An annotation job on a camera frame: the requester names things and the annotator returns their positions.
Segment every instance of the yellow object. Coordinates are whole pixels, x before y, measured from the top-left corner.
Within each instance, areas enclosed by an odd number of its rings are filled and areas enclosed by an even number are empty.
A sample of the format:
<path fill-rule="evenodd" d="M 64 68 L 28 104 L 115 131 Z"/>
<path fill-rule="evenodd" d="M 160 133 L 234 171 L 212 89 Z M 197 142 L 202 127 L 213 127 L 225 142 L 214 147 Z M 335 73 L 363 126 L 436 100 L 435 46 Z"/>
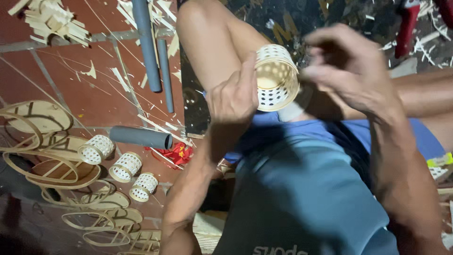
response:
<path fill-rule="evenodd" d="M 443 157 L 430 159 L 426 163 L 428 164 L 428 167 L 441 167 L 444 165 L 450 165 L 453 163 L 453 156 L 452 153 L 449 152 L 445 154 Z"/>

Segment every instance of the knee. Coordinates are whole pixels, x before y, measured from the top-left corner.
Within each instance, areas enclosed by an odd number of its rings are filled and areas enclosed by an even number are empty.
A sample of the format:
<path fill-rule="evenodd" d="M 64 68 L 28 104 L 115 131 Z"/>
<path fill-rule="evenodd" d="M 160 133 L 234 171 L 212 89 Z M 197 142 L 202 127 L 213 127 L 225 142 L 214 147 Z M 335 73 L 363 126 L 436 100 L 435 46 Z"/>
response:
<path fill-rule="evenodd" d="M 205 0 L 189 0 L 185 2 L 178 10 L 177 23 L 195 23 L 200 19 L 206 18 L 206 11 L 203 3 Z"/>
<path fill-rule="evenodd" d="M 177 30 L 182 27 L 202 25 L 209 22 L 209 12 L 212 0 L 189 0 L 185 2 L 177 13 Z"/>

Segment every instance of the fingernail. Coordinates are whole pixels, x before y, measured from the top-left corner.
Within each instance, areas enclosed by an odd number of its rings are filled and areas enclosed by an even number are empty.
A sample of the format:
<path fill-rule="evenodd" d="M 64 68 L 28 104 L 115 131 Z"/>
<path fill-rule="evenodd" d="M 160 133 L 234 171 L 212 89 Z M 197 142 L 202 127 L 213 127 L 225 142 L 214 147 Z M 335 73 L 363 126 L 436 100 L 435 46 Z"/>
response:
<path fill-rule="evenodd" d="M 319 69 L 315 66 L 309 66 L 302 70 L 304 75 L 309 77 L 315 77 L 319 75 Z"/>

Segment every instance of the teal t-shirt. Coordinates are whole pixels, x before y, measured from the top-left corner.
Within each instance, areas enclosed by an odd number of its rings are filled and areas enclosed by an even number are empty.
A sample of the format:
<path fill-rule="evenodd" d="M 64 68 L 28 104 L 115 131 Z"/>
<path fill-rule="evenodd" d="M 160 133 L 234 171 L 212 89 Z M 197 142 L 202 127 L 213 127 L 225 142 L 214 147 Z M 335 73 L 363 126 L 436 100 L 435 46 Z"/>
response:
<path fill-rule="evenodd" d="M 246 156 L 214 255 L 396 255 L 389 217 L 335 143 L 293 136 Z"/>

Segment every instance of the bamboo hoop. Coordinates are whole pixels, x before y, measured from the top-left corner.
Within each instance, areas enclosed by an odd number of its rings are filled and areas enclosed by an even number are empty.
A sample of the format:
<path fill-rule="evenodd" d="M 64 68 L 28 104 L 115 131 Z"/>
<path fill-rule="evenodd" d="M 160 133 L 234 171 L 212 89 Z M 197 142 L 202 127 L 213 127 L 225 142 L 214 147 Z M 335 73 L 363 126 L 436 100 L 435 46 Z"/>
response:
<path fill-rule="evenodd" d="M 131 181 L 141 166 L 142 159 L 139 155 L 133 152 L 126 152 L 110 167 L 109 173 L 113 179 L 127 183 Z"/>
<path fill-rule="evenodd" d="M 280 45 L 266 44 L 257 51 L 258 110 L 273 112 L 291 103 L 299 92 L 297 74 L 289 52 Z"/>
<path fill-rule="evenodd" d="M 100 164 L 109 156 L 115 146 L 113 142 L 103 135 L 95 135 L 77 150 L 79 157 L 91 165 Z"/>
<path fill-rule="evenodd" d="M 146 202 L 158 184 L 159 181 L 154 177 L 154 174 L 150 172 L 141 173 L 130 189 L 129 195 L 139 202 Z"/>

